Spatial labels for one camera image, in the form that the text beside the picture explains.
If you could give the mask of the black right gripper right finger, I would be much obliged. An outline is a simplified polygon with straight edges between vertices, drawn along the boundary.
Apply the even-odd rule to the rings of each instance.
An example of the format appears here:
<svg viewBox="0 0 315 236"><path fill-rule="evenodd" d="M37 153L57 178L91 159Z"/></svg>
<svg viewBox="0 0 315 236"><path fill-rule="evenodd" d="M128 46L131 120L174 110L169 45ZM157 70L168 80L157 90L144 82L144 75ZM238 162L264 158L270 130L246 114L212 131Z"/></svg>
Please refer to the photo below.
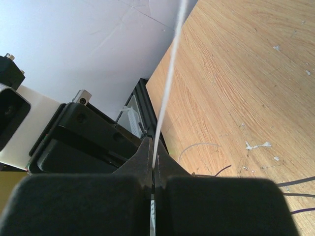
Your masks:
<svg viewBox="0 0 315 236"><path fill-rule="evenodd" d="M296 236L281 190L265 178L197 177L153 142L158 236Z"/></svg>

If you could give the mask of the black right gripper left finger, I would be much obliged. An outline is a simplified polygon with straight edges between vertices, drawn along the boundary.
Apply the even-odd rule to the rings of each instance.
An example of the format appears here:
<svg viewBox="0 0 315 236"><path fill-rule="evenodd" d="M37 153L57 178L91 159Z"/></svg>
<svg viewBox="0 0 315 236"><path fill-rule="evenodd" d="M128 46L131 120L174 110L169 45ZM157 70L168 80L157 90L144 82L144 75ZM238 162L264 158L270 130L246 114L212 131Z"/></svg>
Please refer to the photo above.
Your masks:
<svg viewBox="0 0 315 236"><path fill-rule="evenodd" d="M112 174L36 174L13 189L3 236L147 236L153 141Z"/></svg>

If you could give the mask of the white zip tie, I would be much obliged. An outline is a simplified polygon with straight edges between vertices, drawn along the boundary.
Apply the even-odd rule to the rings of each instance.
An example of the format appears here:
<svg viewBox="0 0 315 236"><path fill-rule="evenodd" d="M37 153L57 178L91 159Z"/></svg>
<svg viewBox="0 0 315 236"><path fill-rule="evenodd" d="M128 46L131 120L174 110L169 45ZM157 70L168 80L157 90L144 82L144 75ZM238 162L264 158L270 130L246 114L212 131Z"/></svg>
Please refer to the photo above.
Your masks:
<svg viewBox="0 0 315 236"><path fill-rule="evenodd" d="M157 119L157 128L155 132L155 141L154 141L154 146L153 146L153 162L152 162L153 170L155 169L155 166L156 166L156 159L158 156L158 143L159 143L159 138L161 134L163 120L166 113L166 107L167 107L169 96L171 93L171 86L173 83L174 68L175 68L175 60L176 60L176 55L177 55L177 51L178 51L178 47L180 43L182 25L185 22L185 14L187 12L188 2L189 2L188 0L182 0L179 6L173 42L171 45L170 63L169 63L168 72L166 76L165 88L164 88L164 93L163 93L163 97L161 101L161 108L160 108L159 116Z"/></svg>

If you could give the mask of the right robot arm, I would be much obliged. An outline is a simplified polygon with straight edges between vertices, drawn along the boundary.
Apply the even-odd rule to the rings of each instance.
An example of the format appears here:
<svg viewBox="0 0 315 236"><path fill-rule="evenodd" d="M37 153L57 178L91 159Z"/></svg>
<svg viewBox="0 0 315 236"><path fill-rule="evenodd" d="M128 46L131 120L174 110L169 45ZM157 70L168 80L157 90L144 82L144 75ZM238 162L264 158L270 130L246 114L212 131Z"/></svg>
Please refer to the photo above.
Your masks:
<svg viewBox="0 0 315 236"><path fill-rule="evenodd" d="M138 138L89 104L22 86L0 59L0 161L28 172L0 218L3 236L296 236L278 186L195 176L162 142Z"/></svg>

